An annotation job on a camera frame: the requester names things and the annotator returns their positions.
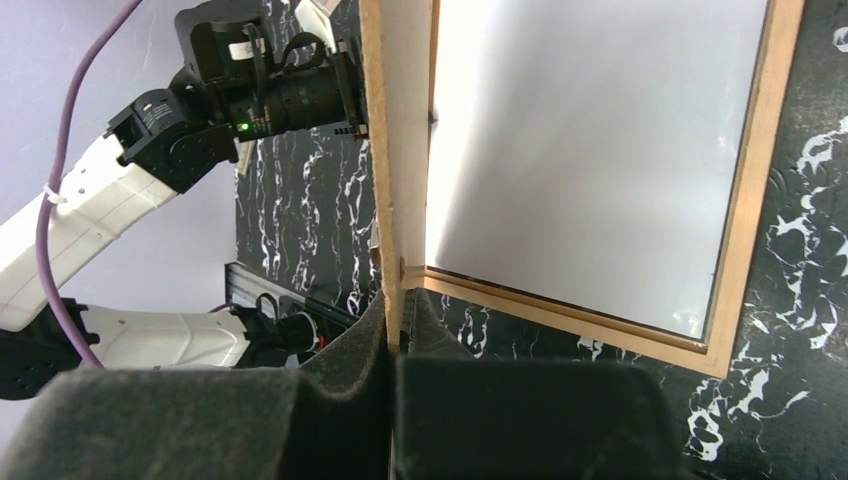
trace black and white marble pattern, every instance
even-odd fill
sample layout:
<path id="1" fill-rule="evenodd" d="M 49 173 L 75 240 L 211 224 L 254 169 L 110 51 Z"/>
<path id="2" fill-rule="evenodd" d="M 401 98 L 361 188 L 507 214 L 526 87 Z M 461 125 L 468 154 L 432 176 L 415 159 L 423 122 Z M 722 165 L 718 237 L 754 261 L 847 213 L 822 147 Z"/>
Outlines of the black and white marble pattern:
<path id="1" fill-rule="evenodd" d="M 278 44 L 291 6 L 271 1 Z M 345 0 L 336 28 L 355 31 Z M 367 143 L 331 129 L 263 142 L 238 182 L 239 260 L 361 313 L 379 287 Z M 718 380 L 433 295 L 475 357 L 632 363 L 661 386 L 680 444 L 715 478 L 848 478 L 848 5 L 807 0 L 731 371 Z"/>
<path id="2" fill-rule="evenodd" d="M 299 31 L 295 2 L 264 4 L 279 52 Z M 358 33 L 356 1 L 339 5 L 333 29 L 337 37 Z M 368 142 L 325 126 L 259 141 L 255 155 L 248 174 L 237 174 L 239 260 L 284 287 L 323 292 L 362 314 L 379 289 L 367 244 L 375 211 Z"/>

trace robotic arm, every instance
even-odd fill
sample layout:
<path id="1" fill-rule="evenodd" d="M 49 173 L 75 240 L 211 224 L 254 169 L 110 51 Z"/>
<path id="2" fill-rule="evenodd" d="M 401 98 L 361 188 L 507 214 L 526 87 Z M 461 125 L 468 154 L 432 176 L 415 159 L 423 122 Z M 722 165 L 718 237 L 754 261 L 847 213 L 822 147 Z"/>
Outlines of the robotic arm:
<path id="1" fill-rule="evenodd" d="M 48 241 L 57 285 L 215 165 L 235 163 L 236 142 L 342 121 L 348 127 L 337 133 L 367 137 L 357 39 L 332 40 L 319 9 L 299 7 L 301 16 L 326 28 L 320 37 L 296 35 L 275 59 L 264 16 L 254 3 L 212 0 L 177 15 L 184 67 L 168 88 L 143 93 L 109 121 L 103 136 L 64 177 L 60 191 L 51 192 L 57 207 Z M 310 46 L 311 58 L 287 63 L 292 52 Z M 36 364 L 52 364 L 52 373 L 59 369 L 56 362 L 39 361 L 46 357 L 37 353 L 58 330 L 45 309 L 34 254 L 41 200 L 37 196 L 0 226 L 0 341 L 5 344 L 3 368 L 13 372 L 31 371 Z M 250 338 L 257 343 L 256 332 L 268 338 L 280 333 L 277 319 L 258 325 L 256 315 L 245 312 L 169 316 L 83 306 L 75 320 L 107 367 L 231 366 L 250 349 Z M 311 318 L 301 323 L 315 326 Z M 317 327 L 301 336 L 303 348 L 314 348 Z M 36 352 L 29 355 L 36 358 L 22 366 L 26 352 Z"/>

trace wooden board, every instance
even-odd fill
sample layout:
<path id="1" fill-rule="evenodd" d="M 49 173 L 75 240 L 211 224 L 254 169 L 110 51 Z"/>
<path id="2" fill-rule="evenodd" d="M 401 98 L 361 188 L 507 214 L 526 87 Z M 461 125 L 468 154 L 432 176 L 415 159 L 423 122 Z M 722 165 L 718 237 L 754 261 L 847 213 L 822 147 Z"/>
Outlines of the wooden board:
<path id="1" fill-rule="evenodd" d="M 772 0 L 766 14 L 703 342 L 588 314 L 520 292 L 428 271 L 425 287 L 669 363 L 724 377 L 742 305 L 803 0 Z"/>
<path id="2" fill-rule="evenodd" d="M 429 0 L 360 0 L 371 155 L 389 347 L 405 288 L 420 285 L 429 144 Z"/>

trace wooden strip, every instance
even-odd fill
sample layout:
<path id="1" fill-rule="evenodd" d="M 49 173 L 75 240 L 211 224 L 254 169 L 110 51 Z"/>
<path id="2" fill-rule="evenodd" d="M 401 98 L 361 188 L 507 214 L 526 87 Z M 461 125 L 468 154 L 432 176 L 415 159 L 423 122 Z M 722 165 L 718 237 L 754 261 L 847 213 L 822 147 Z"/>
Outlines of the wooden strip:
<path id="1" fill-rule="evenodd" d="M 403 266 L 424 265 L 431 12 L 428 0 L 359 8 L 388 342 L 397 351 Z"/>
<path id="2" fill-rule="evenodd" d="M 803 6 L 803 0 L 772 0 L 766 13 L 744 147 L 737 164 L 711 315 L 707 319 L 706 346 L 432 270 L 426 271 L 425 288 L 724 378 L 733 352 Z"/>
<path id="3" fill-rule="evenodd" d="M 568 315 L 555 313 L 550 310 L 550 306 L 540 308 L 539 306 L 527 303 L 527 297 L 520 300 L 508 299 L 481 291 L 479 284 L 474 284 L 473 288 L 470 288 L 465 285 L 458 285 L 453 282 L 433 278 L 430 276 L 430 273 L 428 271 L 427 276 L 424 277 L 424 287 L 428 290 L 483 305 L 510 315 L 526 318 L 551 328 L 565 330 L 575 335 L 615 345 L 625 350 L 674 365 L 680 365 L 708 375 L 724 377 L 727 374 L 726 370 L 721 371 L 715 368 L 714 365 L 709 364 L 708 352 L 696 352 L 678 346 L 668 345 L 661 341 L 622 332 L 616 327 L 590 323 Z"/>
<path id="4" fill-rule="evenodd" d="M 804 0 L 772 0 L 766 12 L 742 138 L 744 147 L 736 166 L 712 315 L 707 323 L 710 354 L 724 371 L 729 368 L 733 353 L 803 10 Z"/>
<path id="5" fill-rule="evenodd" d="M 553 313 L 563 318 L 567 318 L 569 320 L 591 323 L 600 327 L 617 330 L 619 332 L 626 333 L 627 335 L 652 340 L 655 342 L 663 343 L 665 345 L 672 345 L 683 350 L 689 350 L 698 353 L 707 352 L 707 346 L 697 340 L 681 337 L 679 335 L 673 335 L 662 330 L 644 327 L 635 323 L 623 322 L 621 320 L 611 318 L 603 314 L 587 312 L 585 310 L 568 307 L 566 305 L 562 305 L 554 301 L 533 297 L 530 295 L 523 294 L 521 292 L 508 290 L 505 288 L 498 288 L 496 286 L 486 285 L 484 283 L 476 282 L 474 280 L 459 278 L 454 275 L 437 272 L 432 269 L 427 269 L 425 276 L 425 284 L 427 284 L 427 282 L 432 279 L 438 281 L 439 283 L 431 283 L 431 285 L 451 284 L 456 287 L 461 287 L 465 290 L 472 290 L 480 294 L 484 294 L 486 295 L 486 297 L 497 297 L 509 302 L 532 306 L 539 310 L 545 310 L 547 312 Z"/>
<path id="6" fill-rule="evenodd" d="M 433 94 L 436 90 L 436 60 L 439 53 L 439 5 L 440 0 L 430 0 L 430 97 L 427 102 L 433 111 Z"/>

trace purple cable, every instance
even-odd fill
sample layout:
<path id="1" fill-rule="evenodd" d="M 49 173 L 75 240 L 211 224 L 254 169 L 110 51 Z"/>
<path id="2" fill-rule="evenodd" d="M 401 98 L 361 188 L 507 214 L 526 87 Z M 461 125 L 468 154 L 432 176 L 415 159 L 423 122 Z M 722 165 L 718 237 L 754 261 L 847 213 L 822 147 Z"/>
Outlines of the purple cable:
<path id="1" fill-rule="evenodd" d="M 233 308 L 233 307 L 236 307 L 236 306 L 237 306 L 237 305 L 236 305 L 235 303 L 233 303 L 233 302 L 222 303 L 222 304 L 218 305 L 217 307 L 213 308 L 212 310 L 209 310 L 209 311 L 208 311 L 208 312 L 206 312 L 206 313 L 218 313 L 218 312 L 220 312 L 221 310 L 225 310 L 225 309 L 228 309 L 228 308 Z"/>
<path id="2" fill-rule="evenodd" d="M 53 160 L 53 168 L 50 170 L 50 179 L 47 181 L 47 187 L 54 192 L 58 192 L 62 185 L 62 173 L 65 170 L 65 157 L 68 154 L 68 136 L 71 130 L 71 118 L 74 114 L 74 104 L 77 101 L 80 85 L 85 78 L 85 74 L 94 58 L 100 53 L 100 50 L 106 45 L 106 42 L 112 38 L 115 32 L 121 28 L 121 25 L 127 20 L 127 17 L 138 7 L 141 0 L 130 0 L 129 3 L 118 13 L 118 16 L 106 28 L 106 31 L 97 37 L 97 40 L 85 52 L 74 78 L 71 80 L 71 85 L 68 87 L 68 93 L 65 96 L 65 104 L 62 107 L 62 118 L 59 120 L 59 140 L 56 142 L 56 158 Z M 74 324 L 68 309 L 62 302 L 62 297 L 59 296 L 59 288 L 56 286 L 56 279 L 53 278 L 53 269 L 50 267 L 50 253 L 47 250 L 47 229 L 50 225 L 50 214 L 53 212 L 55 205 L 48 200 L 48 195 L 44 195 L 41 201 L 41 210 L 38 212 L 38 223 L 35 228 L 35 259 L 38 263 L 38 276 L 41 279 L 41 287 L 47 295 L 47 303 L 53 310 L 53 314 L 59 321 L 59 325 L 68 336 L 68 340 L 79 353 L 84 362 L 102 367 L 100 360 L 88 342 L 85 341 L 76 324 Z"/>

